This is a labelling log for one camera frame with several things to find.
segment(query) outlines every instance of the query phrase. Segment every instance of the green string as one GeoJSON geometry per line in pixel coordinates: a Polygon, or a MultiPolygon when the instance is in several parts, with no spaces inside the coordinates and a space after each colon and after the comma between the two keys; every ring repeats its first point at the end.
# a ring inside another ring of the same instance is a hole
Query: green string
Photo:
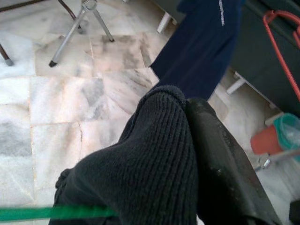
{"type": "Polygon", "coordinates": [[[82,219],[116,217],[117,214],[104,207],[59,206],[47,208],[0,208],[0,223],[35,219],[82,219]]]}

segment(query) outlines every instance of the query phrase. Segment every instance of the tripod leg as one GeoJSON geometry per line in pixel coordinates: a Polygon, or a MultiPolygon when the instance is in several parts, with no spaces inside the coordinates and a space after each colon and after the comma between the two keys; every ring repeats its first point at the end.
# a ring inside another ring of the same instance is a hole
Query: tripod leg
{"type": "Polygon", "coordinates": [[[9,56],[6,54],[4,48],[2,47],[1,44],[0,44],[0,53],[1,53],[1,55],[3,56],[5,62],[6,62],[6,64],[7,64],[8,66],[12,66],[12,65],[14,64],[14,63],[12,62],[12,60],[9,58],[9,56]]]}
{"type": "Polygon", "coordinates": [[[85,13],[86,13],[86,11],[84,9],[82,9],[81,12],[79,13],[79,15],[77,16],[71,30],[66,35],[65,39],[63,40],[63,42],[61,43],[61,45],[58,48],[57,52],[55,53],[54,57],[52,58],[51,62],[49,63],[50,67],[54,67],[58,63],[61,52],[63,51],[63,49],[66,46],[67,42],[72,37],[72,34],[74,33],[74,31],[77,29],[80,21],[83,19],[84,15],[85,15],[85,13]]]}
{"type": "Polygon", "coordinates": [[[113,42],[113,41],[114,41],[113,36],[112,36],[112,34],[109,32],[109,30],[108,30],[107,26],[105,25],[104,21],[102,20],[102,18],[101,18],[101,16],[100,16],[99,12],[98,12],[97,10],[94,10],[93,13],[94,13],[95,17],[97,18],[97,20],[99,21],[99,23],[101,24],[101,26],[103,27],[103,29],[104,29],[106,35],[108,36],[109,40],[110,40],[111,42],[113,42]]]}
{"type": "MultiPolygon", "coordinates": [[[[72,19],[75,21],[76,16],[72,12],[72,10],[69,8],[69,6],[67,6],[67,4],[63,0],[58,0],[58,2],[67,10],[67,12],[70,14],[72,19]]],[[[80,25],[78,26],[78,33],[83,34],[83,29],[80,25]]]]}

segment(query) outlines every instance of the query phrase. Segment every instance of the navy blue pants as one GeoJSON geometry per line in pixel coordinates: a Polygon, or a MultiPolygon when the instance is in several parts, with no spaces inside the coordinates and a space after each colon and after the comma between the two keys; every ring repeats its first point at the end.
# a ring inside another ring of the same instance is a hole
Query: navy blue pants
{"type": "Polygon", "coordinates": [[[182,24],[151,65],[158,86],[179,87],[186,98],[208,99],[229,66],[243,0],[183,0],[182,24]]]}

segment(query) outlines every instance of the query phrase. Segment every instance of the metal stand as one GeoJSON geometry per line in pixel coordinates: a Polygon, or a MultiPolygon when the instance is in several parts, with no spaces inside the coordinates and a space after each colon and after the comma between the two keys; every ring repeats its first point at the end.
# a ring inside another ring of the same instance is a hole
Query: metal stand
{"type": "Polygon", "coordinates": [[[84,0],[82,2],[82,9],[79,12],[79,15],[77,16],[76,20],[74,21],[74,24],[71,28],[71,30],[69,31],[69,33],[66,35],[65,39],[63,40],[63,42],[61,43],[60,47],[58,48],[57,52],[55,53],[54,57],[52,58],[51,62],[49,63],[50,67],[54,67],[57,65],[58,60],[60,58],[60,55],[64,49],[64,47],[66,46],[67,42],[70,40],[70,38],[72,37],[74,31],[78,28],[81,20],[84,18],[85,14],[87,12],[93,12],[93,14],[95,15],[95,17],[97,18],[97,20],[99,21],[100,25],[102,26],[102,28],[104,29],[106,35],[108,36],[109,40],[111,42],[114,41],[113,36],[111,35],[111,33],[109,32],[107,26],[105,25],[104,21],[102,20],[99,12],[96,10],[97,7],[97,0],[84,0]]]}
{"type": "Polygon", "coordinates": [[[14,63],[12,62],[12,60],[9,58],[9,56],[6,54],[4,48],[2,47],[1,44],[0,44],[0,53],[1,53],[1,55],[3,56],[5,62],[6,62],[6,64],[7,64],[8,66],[12,66],[12,65],[14,64],[14,63]]]}

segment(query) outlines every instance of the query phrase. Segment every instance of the orange container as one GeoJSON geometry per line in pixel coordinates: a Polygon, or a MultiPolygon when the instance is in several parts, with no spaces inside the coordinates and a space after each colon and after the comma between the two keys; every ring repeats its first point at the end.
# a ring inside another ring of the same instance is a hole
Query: orange container
{"type": "Polygon", "coordinates": [[[278,143],[277,133],[274,125],[264,129],[251,138],[251,147],[255,154],[269,153],[274,155],[283,152],[278,143]]]}

